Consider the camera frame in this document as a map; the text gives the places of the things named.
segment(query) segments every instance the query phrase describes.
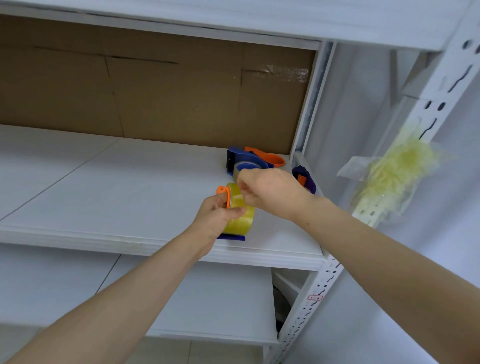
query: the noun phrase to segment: person's left hand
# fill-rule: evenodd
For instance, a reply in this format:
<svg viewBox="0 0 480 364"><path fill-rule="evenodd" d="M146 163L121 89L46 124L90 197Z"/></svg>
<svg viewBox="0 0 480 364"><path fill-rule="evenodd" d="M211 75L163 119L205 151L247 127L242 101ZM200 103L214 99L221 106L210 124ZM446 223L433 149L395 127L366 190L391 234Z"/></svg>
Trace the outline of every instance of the person's left hand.
<svg viewBox="0 0 480 364"><path fill-rule="evenodd" d="M213 247L215 240L223 232L230 220L241 218L246 207L226 209L227 194L216 194L206 198L193 223L185 231L199 244L201 257L207 255Z"/></svg>

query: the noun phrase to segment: person's right arm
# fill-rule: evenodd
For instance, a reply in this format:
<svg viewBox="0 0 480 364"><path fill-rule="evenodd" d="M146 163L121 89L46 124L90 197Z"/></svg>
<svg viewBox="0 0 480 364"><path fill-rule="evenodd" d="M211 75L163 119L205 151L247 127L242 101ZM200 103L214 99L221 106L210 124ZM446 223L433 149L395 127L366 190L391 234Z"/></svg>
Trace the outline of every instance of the person's right arm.
<svg viewBox="0 0 480 364"><path fill-rule="evenodd" d="M287 172L242 170L245 203L293 221L441 364L480 363L480 289L365 225Z"/></svg>

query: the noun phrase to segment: person's left arm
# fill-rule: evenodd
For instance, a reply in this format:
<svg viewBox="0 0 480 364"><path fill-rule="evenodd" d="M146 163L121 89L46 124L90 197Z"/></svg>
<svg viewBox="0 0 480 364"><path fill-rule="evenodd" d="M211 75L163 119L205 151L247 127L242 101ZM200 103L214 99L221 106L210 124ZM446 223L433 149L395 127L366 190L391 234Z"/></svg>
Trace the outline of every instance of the person's left arm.
<svg viewBox="0 0 480 364"><path fill-rule="evenodd" d="M226 200L226 194L207 198L185 232L45 329L8 364L125 362L227 222L245 213L225 209Z"/></svg>

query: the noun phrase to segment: forearm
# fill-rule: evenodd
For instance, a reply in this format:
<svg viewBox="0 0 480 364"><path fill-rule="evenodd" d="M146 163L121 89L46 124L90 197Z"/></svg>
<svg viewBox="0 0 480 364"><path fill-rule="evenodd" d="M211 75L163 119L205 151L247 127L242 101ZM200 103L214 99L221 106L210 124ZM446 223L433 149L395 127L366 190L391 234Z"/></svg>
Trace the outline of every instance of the forearm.
<svg viewBox="0 0 480 364"><path fill-rule="evenodd" d="M184 233L62 317L9 364L123 363L199 256Z"/></svg>
<svg viewBox="0 0 480 364"><path fill-rule="evenodd" d="M316 199L296 223L441 363L480 358L480 290L433 261Z"/></svg>

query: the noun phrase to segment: red bordered label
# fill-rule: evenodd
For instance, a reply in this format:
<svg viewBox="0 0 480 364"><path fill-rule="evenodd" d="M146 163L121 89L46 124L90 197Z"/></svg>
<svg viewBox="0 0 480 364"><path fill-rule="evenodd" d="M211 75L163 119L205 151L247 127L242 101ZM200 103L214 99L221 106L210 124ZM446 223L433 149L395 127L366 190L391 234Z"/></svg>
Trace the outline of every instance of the red bordered label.
<svg viewBox="0 0 480 364"><path fill-rule="evenodd" d="M317 301L317 302L320 302L322 299L324 299L323 296L318 296L316 294L312 294L312 295L308 296L308 298L307 298L307 300Z"/></svg>

